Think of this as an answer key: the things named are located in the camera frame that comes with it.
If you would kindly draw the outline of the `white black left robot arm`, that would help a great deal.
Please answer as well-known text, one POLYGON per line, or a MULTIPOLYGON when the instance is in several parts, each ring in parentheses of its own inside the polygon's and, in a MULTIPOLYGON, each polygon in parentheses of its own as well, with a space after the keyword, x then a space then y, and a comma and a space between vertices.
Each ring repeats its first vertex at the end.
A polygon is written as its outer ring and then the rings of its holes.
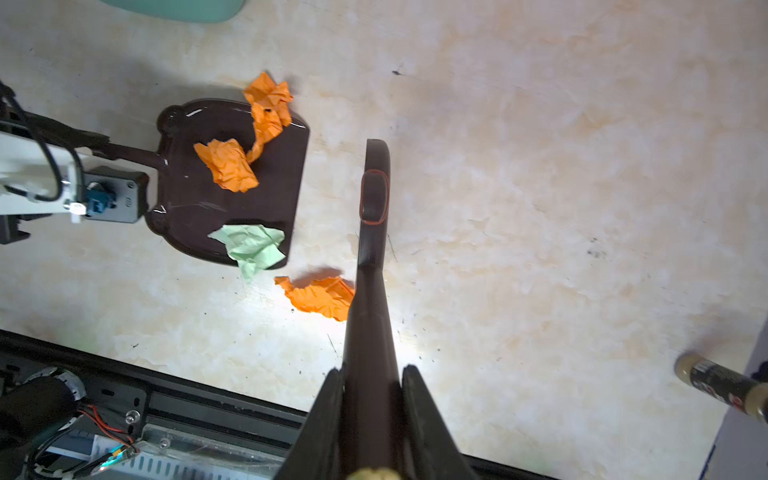
POLYGON ((87 395, 83 380, 57 366, 1 362, 1 477, 15 479, 22 458, 69 428, 87 395))

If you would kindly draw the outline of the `dark brown plastic dustpan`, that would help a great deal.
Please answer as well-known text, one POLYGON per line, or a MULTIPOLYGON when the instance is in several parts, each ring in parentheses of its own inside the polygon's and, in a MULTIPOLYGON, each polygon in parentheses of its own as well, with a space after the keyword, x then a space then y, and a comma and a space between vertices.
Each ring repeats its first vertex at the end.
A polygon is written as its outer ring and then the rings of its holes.
POLYGON ((283 233, 291 249, 310 129, 297 115, 257 158, 257 130, 246 102, 201 99, 165 108, 156 150, 107 143, 94 153, 158 173, 157 197, 144 218, 149 229, 196 259, 235 265, 212 233, 225 225, 263 226, 283 233))

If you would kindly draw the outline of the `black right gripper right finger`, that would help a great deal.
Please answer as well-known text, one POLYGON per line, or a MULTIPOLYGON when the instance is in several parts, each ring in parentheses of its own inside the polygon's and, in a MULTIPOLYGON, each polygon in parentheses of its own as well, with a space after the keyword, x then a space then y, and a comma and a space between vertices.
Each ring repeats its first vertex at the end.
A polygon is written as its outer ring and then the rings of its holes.
POLYGON ((407 438, 416 479, 476 479, 415 365, 403 370, 407 438))

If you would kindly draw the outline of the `dark brown hand brush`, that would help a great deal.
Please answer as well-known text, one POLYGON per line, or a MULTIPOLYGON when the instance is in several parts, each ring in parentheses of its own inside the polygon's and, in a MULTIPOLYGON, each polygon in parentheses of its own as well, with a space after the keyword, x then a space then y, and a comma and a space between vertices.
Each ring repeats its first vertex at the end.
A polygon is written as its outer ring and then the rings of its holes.
POLYGON ((356 291, 344 341, 339 433, 344 476, 363 469, 398 471, 403 464, 400 374, 383 276, 390 170, 387 144, 369 139, 360 191, 356 291))

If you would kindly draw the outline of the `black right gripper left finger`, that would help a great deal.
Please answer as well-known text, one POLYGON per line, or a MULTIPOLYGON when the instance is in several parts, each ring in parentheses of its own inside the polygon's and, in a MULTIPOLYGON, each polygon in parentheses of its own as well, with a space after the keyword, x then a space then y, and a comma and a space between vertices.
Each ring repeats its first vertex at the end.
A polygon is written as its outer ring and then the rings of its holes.
POLYGON ((339 431, 344 378, 331 369, 275 479, 341 479, 339 431))

